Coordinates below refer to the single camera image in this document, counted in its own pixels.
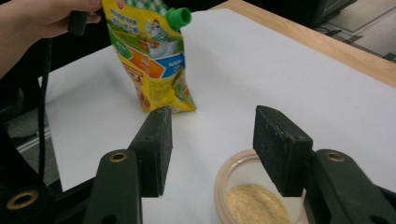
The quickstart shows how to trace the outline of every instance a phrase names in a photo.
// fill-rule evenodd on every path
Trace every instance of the human hand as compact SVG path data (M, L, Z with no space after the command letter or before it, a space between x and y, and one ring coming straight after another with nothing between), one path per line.
M87 23L101 19L94 11L101 7L100 0L13 0L25 4L26 24L39 38L49 38L67 32L71 10L89 11Z

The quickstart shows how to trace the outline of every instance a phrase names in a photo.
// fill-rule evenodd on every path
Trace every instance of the yellow powder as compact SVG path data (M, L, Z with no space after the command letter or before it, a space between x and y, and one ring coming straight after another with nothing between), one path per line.
M260 185L240 185L228 192L227 201L240 224L290 224L288 211L282 201Z

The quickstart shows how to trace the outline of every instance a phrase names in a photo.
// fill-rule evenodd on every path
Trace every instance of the table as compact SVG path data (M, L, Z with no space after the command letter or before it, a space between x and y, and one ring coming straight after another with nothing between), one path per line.
M225 4L267 13L242 2ZM182 33L186 79L198 109L172 117L165 192L143 199L145 223L219 223L216 175L232 155L252 147L256 105L282 111L314 139L314 150L345 152L377 185L396 190L396 90L388 83L229 9L195 12ZM322 47L337 45L333 41L325 38ZM111 47L51 73L47 93L64 189L93 177L108 151L128 147L147 116Z
M307 45L309 48L316 49L341 63L347 64L370 77L396 87L396 63L319 34L298 23L254 7L250 3L241 0L229 0L214 7L214 9L217 8L231 9L265 27Z

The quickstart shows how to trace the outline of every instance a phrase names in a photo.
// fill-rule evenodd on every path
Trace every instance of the finger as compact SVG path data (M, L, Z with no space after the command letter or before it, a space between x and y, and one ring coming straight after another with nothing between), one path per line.
M102 7L100 0L56 0L60 7L76 11L96 11Z
M87 19L87 23L98 23L101 20L101 17L98 15L90 15Z

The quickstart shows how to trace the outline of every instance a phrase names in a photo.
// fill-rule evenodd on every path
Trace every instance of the gray floor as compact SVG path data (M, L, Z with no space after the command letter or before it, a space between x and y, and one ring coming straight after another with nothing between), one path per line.
M18 151L38 172L38 122L37 110L19 116L7 123L8 134L13 139ZM50 128L46 122L46 166L44 183L47 185L59 179L58 168L50 139Z
M322 27L340 30L335 38L355 39L357 47L396 61L396 0L358 0Z
M388 9L384 6L374 7L373 4L387 4ZM371 16L367 17L368 6L379 8L379 10L377 12L370 10ZM341 30L335 36L341 40L357 36L357 40L353 44L378 57L396 54L396 8L392 9L393 6L396 6L396 0L358 0L358 4L353 4L345 9L347 16L341 13L338 17L323 24L322 29L318 29L318 31L326 33L329 30ZM22 141L23 144L17 144L19 151L32 167L38 169L37 111L34 110L9 122L8 131L11 137L25 138ZM46 141L45 183L50 184L58 179L59 175L49 128L47 128L46 136L48 139Z

